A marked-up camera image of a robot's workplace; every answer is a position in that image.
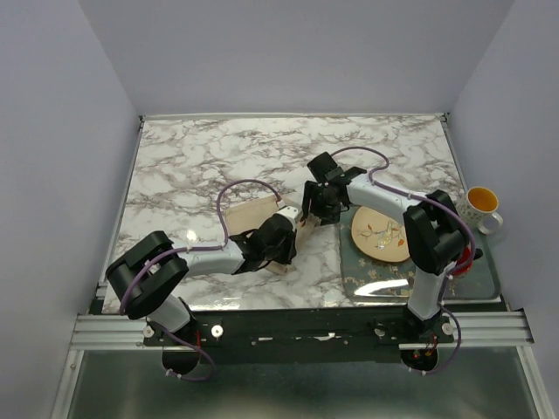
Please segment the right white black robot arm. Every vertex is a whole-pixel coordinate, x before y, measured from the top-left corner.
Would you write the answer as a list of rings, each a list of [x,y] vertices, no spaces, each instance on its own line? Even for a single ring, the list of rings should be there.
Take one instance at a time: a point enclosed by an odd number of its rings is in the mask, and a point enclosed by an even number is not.
[[[408,340],[424,340],[442,313],[444,288],[461,267],[459,258],[466,248],[475,248],[473,234],[449,195],[440,189],[427,195],[401,190],[376,180],[378,168],[345,170],[328,152],[313,158],[307,167],[314,179],[304,186],[304,220],[312,217],[322,226],[336,224],[342,211],[354,205],[375,210],[404,226],[416,271],[402,331]]]

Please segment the beige cloth napkin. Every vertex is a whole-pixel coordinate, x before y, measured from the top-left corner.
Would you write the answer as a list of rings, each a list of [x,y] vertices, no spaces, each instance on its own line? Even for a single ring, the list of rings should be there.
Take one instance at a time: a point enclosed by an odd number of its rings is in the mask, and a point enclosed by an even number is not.
[[[250,229],[257,229],[268,217],[285,206],[294,206],[300,210],[300,220],[297,224],[295,240],[297,256],[300,248],[310,238],[313,230],[320,225],[320,220],[309,216],[305,222],[302,222],[301,206],[288,198],[270,195],[228,209],[224,213],[224,221],[228,230],[227,235],[232,236]],[[288,271],[289,265],[271,262],[266,269],[276,274],[284,274]]]

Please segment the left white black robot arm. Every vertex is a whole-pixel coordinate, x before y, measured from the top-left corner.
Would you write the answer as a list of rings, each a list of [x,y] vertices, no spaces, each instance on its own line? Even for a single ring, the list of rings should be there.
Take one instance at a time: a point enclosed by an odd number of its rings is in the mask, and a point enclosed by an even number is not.
[[[257,229],[228,237],[224,244],[173,246],[162,230],[144,237],[106,270],[121,302],[119,314],[146,318],[163,329],[174,344],[187,343],[194,332],[188,305],[172,295],[184,278],[211,274],[238,275],[258,271],[270,263],[290,264],[296,256],[295,239],[300,210],[285,206]]]

